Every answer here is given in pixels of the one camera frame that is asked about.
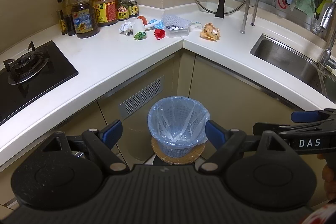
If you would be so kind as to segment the person's right hand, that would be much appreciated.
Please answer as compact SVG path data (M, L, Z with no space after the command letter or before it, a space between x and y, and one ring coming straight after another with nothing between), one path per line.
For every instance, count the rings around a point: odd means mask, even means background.
M328 200L335 199L336 196L336 181L335 172L326 164L322 170L322 179L324 180L324 189Z

